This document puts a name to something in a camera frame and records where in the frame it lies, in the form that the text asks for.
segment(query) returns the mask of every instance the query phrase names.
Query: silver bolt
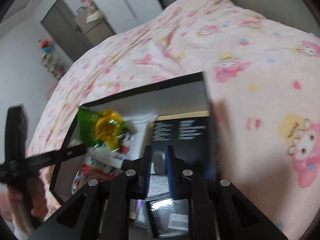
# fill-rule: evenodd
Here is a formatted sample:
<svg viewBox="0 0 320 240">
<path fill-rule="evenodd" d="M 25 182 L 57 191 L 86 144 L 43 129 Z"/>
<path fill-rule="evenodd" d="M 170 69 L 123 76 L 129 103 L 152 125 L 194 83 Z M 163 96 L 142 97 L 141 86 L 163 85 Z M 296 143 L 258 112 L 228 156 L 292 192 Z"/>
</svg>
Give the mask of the silver bolt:
<svg viewBox="0 0 320 240">
<path fill-rule="evenodd" d="M 182 172 L 182 174 L 183 174 L 184 176 L 191 176 L 191 175 L 193 174 L 193 171 L 191 171 L 191 170 L 184 170 L 184 171 Z"/>
<path fill-rule="evenodd" d="M 88 182 L 89 186 L 97 186 L 98 185 L 98 180 L 97 179 L 90 179 Z"/>
<path fill-rule="evenodd" d="M 221 184 L 222 186 L 224 186 L 224 187 L 227 187 L 227 186 L 230 185 L 230 181 L 227 180 L 227 179 L 222 179 L 222 180 L 220 180 L 220 184 Z"/>
<path fill-rule="evenodd" d="M 135 171 L 135 170 L 127 170 L 127 171 L 125 172 L 125 174 L 126 174 L 127 176 L 134 176 L 134 175 L 136 175 L 136 171 Z"/>
</svg>

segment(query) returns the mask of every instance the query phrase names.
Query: pink blanket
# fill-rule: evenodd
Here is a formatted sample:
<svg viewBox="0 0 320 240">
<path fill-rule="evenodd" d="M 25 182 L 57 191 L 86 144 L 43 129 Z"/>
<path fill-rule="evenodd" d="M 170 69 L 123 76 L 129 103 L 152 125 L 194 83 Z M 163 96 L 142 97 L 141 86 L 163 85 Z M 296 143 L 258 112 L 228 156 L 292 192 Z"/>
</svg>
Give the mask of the pink blanket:
<svg viewBox="0 0 320 240">
<path fill-rule="evenodd" d="M 299 239 L 320 207 L 320 40 L 230 0 L 178 0 L 85 53 L 59 82 L 29 154 L 60 148 L 85 102 L 199 71 L 223 177 Z"/>
</svg>

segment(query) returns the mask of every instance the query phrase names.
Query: ceiling molding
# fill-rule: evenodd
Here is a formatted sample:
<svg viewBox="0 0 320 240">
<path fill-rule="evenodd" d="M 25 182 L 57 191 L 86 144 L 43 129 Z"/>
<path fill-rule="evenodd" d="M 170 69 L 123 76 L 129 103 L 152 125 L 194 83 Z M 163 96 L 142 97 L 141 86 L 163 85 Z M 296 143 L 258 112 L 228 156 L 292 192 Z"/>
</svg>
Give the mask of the ceiling molding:
<svg viewBox="0 0 320 240">
<path fill-rule="evenodd" d="M 30 17 L 42 0 L 30 0 L 28 5 L 10 18 L 0 23 L 0 39 L 7 34 L 13 27 Z"/>
</svg>

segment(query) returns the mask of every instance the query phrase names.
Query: open box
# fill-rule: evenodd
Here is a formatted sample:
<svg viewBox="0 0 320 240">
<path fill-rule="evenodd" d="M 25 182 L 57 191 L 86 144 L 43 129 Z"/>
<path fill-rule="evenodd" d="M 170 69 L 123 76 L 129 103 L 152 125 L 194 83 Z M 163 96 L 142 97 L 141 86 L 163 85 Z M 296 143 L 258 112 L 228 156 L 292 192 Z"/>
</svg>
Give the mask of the open box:
<svg viewBox="0 0 320 240">
<path fill-rule="evenodd" d="M 212 104 L 207 97 L 204 73 L 194 73 L 166 81 L 153 83 L 135 89 L 123 91 L 97 101 L 84 104 L 93 111 L 112 109 L 118 112 L 124 120 L 143 120 L 150 116 L 167 116 L 185 113 L 203 112 L 208 115 L 208 168 L 211 169 L 211 179 L 217 179 L 218 169 L 218 137 Z M 134 159 L 140 158 L 145 145 L 151 142 L 153 125 L 148 125 L 142 145 Z M 63 148 L 70 141 L 79 138 L 77 117 L 62 144 Z M 71 197 L 71 187 L 76 173 L 81 168 L 83 156 L 55 165 L 50 183 L 50 191 L 63 204 Z"/>
</svg>

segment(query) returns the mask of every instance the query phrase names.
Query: gray door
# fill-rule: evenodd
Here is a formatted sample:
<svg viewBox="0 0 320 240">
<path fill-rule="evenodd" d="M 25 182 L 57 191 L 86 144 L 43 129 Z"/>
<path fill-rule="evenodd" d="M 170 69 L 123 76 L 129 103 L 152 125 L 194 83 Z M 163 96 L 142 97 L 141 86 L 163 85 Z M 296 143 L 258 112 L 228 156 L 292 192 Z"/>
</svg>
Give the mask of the gray door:
<svg viewBox="0 0 320 240">
<path fill-rule="evenodd" d="M 54 41 L 73 60 L 79 59 L 93 46 L 74 21 L 75 15 L 63 0 L 57 0 L 41 21 Z"/>
</svg>

